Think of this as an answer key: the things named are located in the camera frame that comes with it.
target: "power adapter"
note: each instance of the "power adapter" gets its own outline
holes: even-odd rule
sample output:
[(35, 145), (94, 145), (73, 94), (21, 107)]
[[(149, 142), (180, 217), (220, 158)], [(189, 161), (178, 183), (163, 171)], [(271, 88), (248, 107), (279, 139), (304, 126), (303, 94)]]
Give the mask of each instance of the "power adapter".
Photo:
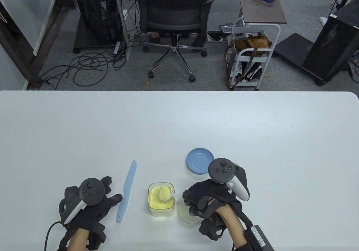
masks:
[(254, 225), (245, 230), (245, 237), (253, 251), (274, 251), (261, 228)]

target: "wooden tabletop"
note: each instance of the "wooden tabletop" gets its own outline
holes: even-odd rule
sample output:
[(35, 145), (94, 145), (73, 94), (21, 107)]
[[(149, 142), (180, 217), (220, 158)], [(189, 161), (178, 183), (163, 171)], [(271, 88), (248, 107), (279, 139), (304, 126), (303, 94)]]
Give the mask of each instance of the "wooden tabletop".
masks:
[(243, 18), (246, 23), (286, 24), (287, 19), (279, 0), (241, 0)]

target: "yellow powder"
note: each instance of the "yellow powder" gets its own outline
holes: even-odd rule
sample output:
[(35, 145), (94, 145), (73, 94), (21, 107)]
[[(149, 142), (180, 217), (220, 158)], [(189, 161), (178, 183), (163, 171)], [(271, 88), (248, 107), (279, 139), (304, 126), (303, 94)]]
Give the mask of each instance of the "yellow powder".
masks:
[(155, 187), (150, 192), (149, 205), (152, 209), (160, 210), (160, 209), (169, 209), (174, 205), (174, 198), (169, 201), (161, 201), (158, 198), (159, 187)]
[(171, 197), (171, 188), (169, 186), (161, 186), (158, 191), (158, 198), (161, 201), (168, 201)]

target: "chair base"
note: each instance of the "chair base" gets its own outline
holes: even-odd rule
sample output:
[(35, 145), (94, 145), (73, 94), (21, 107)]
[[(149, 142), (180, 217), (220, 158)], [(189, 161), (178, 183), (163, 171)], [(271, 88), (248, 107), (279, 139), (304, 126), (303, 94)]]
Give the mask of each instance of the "chair base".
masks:
[(165, 47), (168, 48), (168, 50), (155, 62), (155, 64), (153, 64), (150, 68), (149, 68), (149, 72), (148, 72), (148, 78), (154, 78), (154, 73), (153, 71), (157, 68), (160, 67), (161, 62), (163, 61), (163, 59), (169, 55), (169, 52), (172, 53), (177, 53), (177, 55), (179, 56), (179, 58), (181, 59), (181, 61), (183, 62), (183, 64), (186, 66), (186, 69), (188, 70), (188, 72), (190, 73), (190, 77), (188, 78), (189, 81), (192, 83), (196, 80), (195, 76), (193, 75), (190, 67), (188, 66), (186, 60), (184, 59), (184, 57), (182, 56), (181, 52), (179, 49), (191, 49), (191, 50), (198, 50), (201, 51), (201, 55), (202, 57), (206, 57), (207, 56), (207, 49), (204, 47), (195, 47), (195, 46), (188, 46), (188, 45), (179, 45), (178, 44), (178, 34), (172, 34), (171, 35), (171, 44), (170, 45), (163, 45), (163, 44), (158, 44), (158, 43), (151, 43), (151, 42), (145, 42), (145, 46), (143, 48), (144, 52), (148, 52), (148, 47), (147, 46), (157, 46), (157, 47)]

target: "chair backrest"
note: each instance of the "chair backrest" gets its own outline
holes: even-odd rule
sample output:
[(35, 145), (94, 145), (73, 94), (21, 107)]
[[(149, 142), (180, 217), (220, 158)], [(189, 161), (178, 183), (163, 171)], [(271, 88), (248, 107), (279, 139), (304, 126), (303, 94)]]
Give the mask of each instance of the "chair backrest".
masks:
[(164, 33), (199, 33), (207, 25), (209, 10), (203, 10), (202, 6), (206, 1), (146, 0), (146, 16), (141, 14), (141, 20), (146, 20), (146, 30), (141, 29)]

